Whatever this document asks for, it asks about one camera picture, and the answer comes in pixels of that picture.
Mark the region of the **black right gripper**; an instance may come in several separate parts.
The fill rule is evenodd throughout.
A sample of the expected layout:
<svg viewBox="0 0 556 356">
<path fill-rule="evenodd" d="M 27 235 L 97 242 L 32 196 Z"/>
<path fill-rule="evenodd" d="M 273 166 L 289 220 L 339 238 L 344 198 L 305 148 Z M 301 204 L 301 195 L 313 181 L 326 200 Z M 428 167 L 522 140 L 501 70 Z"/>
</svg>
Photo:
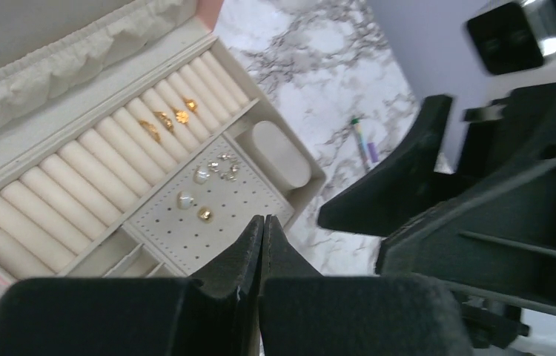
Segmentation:
<svg viewBox="0 0 556 356">
<path fill-rule="evenodd" d="M 464 121 L 456 173 L 487 177 L 393 233 L 375 270 L 556 315 L 556 82 L 516 88 Z"/>
</svg>

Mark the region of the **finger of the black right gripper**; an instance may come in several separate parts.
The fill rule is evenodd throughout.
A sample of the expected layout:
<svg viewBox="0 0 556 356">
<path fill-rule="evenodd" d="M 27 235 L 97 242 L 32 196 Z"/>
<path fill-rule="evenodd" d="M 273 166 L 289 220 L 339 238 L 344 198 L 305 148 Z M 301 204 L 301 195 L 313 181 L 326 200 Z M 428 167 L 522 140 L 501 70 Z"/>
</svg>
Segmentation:
<svg viewBox="0 0 556 356">
<path fill-rule="evenodd" d="M 427 97 L 401 143 L 363 178 L 321 206 L 321 228 L 387 237 L 411 218 L 460 193 L 460 178 L 435 170 L 448 95 Z"/>
</svg>

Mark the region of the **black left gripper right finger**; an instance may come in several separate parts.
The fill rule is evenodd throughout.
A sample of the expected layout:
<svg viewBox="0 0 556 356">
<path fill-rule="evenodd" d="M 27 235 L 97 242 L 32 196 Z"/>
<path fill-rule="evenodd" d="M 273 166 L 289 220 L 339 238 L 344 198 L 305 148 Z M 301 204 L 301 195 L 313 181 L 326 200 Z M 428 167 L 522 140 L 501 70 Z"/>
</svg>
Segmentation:
<svg viewBox="0 0 556 356">
<path fill-rule="evenodd" d="M 452 293 L 420 274 L 328 277 L 267 216 L 259 327 L 267 355 L 472 355 Z"/>
</svg>

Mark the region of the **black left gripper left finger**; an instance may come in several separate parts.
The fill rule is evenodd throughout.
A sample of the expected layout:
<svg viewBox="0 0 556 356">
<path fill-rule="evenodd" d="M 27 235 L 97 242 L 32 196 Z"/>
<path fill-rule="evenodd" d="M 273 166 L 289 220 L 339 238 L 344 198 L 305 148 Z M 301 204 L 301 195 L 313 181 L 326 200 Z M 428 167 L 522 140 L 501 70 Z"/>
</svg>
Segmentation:
<svg viewBox="0 0 556 356">
<path fill-rule="evenodd" d="M 0 298 L 0 355 L 258 355 L 264 230 L 190 277 L 36 278 Z"/>
</svg>

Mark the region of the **small gold earring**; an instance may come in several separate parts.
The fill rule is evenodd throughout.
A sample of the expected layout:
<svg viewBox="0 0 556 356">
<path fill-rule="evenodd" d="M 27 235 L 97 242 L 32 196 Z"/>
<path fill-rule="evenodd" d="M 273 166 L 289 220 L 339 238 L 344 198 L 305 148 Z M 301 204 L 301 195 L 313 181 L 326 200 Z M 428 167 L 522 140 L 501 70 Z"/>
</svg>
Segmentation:
<svg viewBox="0 0 556 356">
<path fill-rule="evenodd" d="M 198 210 L 197 217 L 203 223 L 210 223 L 214 218 L 214 213 L 210 208 L 204 206 Z"/>
</svg>

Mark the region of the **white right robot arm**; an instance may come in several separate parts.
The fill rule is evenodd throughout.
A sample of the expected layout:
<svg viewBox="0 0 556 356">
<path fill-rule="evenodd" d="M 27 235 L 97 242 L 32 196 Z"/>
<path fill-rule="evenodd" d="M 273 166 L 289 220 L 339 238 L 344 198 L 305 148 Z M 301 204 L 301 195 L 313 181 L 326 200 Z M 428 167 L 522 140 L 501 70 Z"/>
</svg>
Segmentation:
<svg viewBox="0 0 556 356">
<path fill-rule="evenodd" d="M 556 82 L 466 112 L 457 170 L 435 170 L 452 99 L 430 96 L 398 148 L 327 201 L 322 228 L 382 237 L 377 274 L 413 272 L 462 298 L 478 346 L 556 355 Z"/>
</svg>

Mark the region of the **pink jewelry box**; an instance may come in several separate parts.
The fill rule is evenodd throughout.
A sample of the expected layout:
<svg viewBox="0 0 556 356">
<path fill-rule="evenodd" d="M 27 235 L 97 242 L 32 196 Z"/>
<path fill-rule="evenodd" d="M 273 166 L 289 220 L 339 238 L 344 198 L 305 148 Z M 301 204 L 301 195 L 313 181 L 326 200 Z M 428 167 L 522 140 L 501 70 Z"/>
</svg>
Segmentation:
<svg viewBox="0 0 556 356">
<path fill-rule="evenodd" d="M 132 1 L 0 69 L 0 285 L 188 276 L 253 215 L 289 228 L 321 167 L 213 30 L 220 1 Z M 254 159 L 269 121 L 311 166 L 281 191 Z M 239 158 L 237 180 L 198 166 Z M 188 210 L 180 191 L 193 194 Z M 201 207 L 210 223 L 197 217 Z"/>
</svg>

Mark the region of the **purple marker pen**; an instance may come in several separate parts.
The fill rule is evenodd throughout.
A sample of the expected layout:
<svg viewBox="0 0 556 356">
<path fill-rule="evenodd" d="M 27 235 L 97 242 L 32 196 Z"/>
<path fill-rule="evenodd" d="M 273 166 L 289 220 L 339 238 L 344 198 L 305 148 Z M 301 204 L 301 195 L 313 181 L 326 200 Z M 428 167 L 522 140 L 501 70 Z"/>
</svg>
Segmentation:
<svg viewBox="0 0 556 356">
<path fill-rule="evenodd" d="M 366 144 L 366 147 L 368 149 L 368 154 L 370 157 L 370 160 L 373 164 L 376 164 L 379 162 L 379 157 L 378 157 L 378 152 L 377 152 L 377 147 L 373 142 L 368 142 Z"/>
</svg>

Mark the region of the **green marker pen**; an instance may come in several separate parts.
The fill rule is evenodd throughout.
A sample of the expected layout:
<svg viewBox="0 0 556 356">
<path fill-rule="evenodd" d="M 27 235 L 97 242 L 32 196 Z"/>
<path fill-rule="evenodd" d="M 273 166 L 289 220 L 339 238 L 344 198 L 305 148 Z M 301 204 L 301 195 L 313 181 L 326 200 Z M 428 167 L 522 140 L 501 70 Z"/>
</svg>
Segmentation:
<svg viewBox="0 0 556 356">
<path fill-rule="evenodd" d="M 353 116 L 350 120 L 350 124 L 356 137 L 357 145 L 360 152 L 360 157 L 364 165 L 364 170 L 366 173 L 368 173 L 371 170 L 371 168 L 370 168 L 368 153 L 366 150 L 366 143 L 363 138 L 363 133 L 360 126 L 360 120 L 357 117 Z"/>
</svg>

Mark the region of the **white oval watch pillow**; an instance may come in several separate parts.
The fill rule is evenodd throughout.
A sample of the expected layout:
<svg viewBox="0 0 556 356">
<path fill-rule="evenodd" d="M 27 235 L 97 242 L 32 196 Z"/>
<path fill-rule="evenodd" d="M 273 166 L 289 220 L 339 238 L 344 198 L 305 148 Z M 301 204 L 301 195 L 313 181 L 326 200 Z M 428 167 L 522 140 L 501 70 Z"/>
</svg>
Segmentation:
<svg viewBox="0 0 556 356">
<path fill-rule="evenodd" d="M 311 166 L 293 142 L 273 122 L 262 121 L 251 129 L 254 159 L 281 191 L 302 188 L 311 179 Z"/>
</svg>

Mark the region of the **white pearl earring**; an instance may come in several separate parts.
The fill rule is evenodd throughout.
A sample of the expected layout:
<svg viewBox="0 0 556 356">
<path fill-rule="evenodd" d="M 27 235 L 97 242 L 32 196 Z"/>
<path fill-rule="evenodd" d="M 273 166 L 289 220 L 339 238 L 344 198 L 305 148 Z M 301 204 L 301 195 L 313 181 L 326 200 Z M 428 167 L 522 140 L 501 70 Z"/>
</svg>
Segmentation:
<svg viewBox="0 0 556 356">
<path fill-rule="evenodd" d="M 198 166 L 193 174 L 193 182 L 197 185 L 204 185 L 211 177 L 211 171 L 204 167 Z"/>
<path fill-rule="evenodd" d="M 188 210 L 193 207 L 194 203 L 193 194 L 188 191 L 180 191 L 176 195 L 176 206 L 180 210 Z"/>
</svg>

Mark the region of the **rhinestone earring in box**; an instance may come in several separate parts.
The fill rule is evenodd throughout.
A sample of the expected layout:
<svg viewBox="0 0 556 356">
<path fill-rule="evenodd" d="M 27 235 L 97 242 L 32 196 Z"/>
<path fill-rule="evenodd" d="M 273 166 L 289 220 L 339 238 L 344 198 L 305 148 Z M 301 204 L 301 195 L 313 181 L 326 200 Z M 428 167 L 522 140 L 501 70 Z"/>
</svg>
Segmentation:
<svg viewBox="0 0 556 356">
<path fill-rule="evenodd" d="M 220 153 L 216 159 L 208 161 L 208 170 L 218 175 L 222 180 L 234 182 L 240 170 L 240 161 L 237 156 L 230 153 Z"/>
</svg>

